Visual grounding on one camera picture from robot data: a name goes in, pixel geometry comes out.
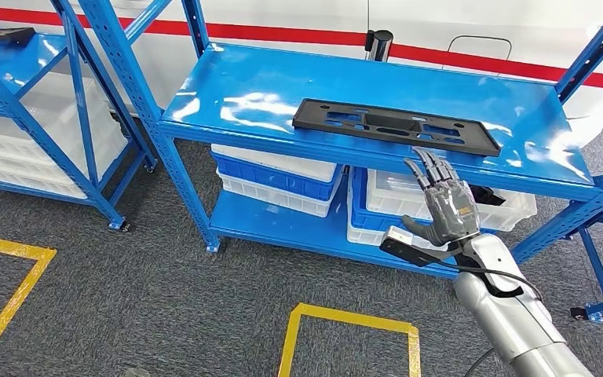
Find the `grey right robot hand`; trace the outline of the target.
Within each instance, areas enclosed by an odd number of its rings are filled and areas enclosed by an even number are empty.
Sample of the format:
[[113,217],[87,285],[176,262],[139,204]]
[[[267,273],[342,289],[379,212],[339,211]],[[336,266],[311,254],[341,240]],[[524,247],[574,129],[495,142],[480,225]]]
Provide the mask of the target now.
[[479,213],[468,184],[446,160],[419,147],[413,150],[426,171],[422,172],[412,159],[405,158],[404,163],[424,193],[432,222],[423,225],[403,215],[404,227],[436,247],[479,234]]

